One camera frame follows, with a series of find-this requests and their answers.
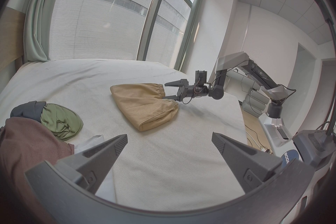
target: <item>white tablecloth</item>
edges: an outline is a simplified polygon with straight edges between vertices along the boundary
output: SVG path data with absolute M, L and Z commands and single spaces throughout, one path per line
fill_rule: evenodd
M 0 125 L 11 110 L 28 101 L 46 101 L 74 110 L 82 118 L 80 133 L 108 140 L 128 135 L 128 144 L 113 166 L 116 201 L 148 210 L 180 211 L 217 205 L 244 194 L 211 142 L 212 132 L 247 143 L 235 96 L 195 98 L 179 103 L 170 122 L 149 131 L 136 130 L 116 106 L 110 86 L 161 83 L 187 78 L 160 63 L 122 60 L 55 60 L 22 67 L 0 94 Z M 194 78 L 188 78 L 190 84 Z M 175 87 L 165 87 L 174 95 Z

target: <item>green garment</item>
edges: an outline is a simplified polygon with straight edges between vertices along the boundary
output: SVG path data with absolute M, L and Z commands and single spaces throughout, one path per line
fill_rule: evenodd
M 83 127 L 83 121 L 75 112 L 58 104 L 44 106 L 41 123 L 61 141 L 74 137 Z

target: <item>brown textured fabric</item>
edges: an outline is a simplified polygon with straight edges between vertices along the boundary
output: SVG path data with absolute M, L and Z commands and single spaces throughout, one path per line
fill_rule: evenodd
M 32 193 L 24 172 L 44 160 L 56 164 L 57 160 L 72 155 L 74 146 L 58 141 L 40 122 L 24 117 L 6 120 L 0 143 L 0 162 L 14 189 L 43 223 L 54 223 Z
M 176 101 L 162 99 L 162 84 L 120 84 L 110 88 L 121 112 L 139 131 L 155 128 L 170 121 L 179 109 Z

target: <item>wooden headboard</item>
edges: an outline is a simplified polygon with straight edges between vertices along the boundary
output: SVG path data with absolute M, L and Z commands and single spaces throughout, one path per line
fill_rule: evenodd
M 0 18 L 0 71 L 12 61 L 22 65 L 25 14 L 6 7 Z

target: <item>blue round logo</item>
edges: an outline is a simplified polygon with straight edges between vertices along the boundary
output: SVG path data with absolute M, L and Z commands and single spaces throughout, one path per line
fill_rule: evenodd
M 299 152 L 297 152 L 295 149 L 291 149 L 289 151 L 286 151 L 282 156 L 282 164 L 281 167 L 285 167 L 287 163 L 289 163 L 292 159 L 299 159 Z

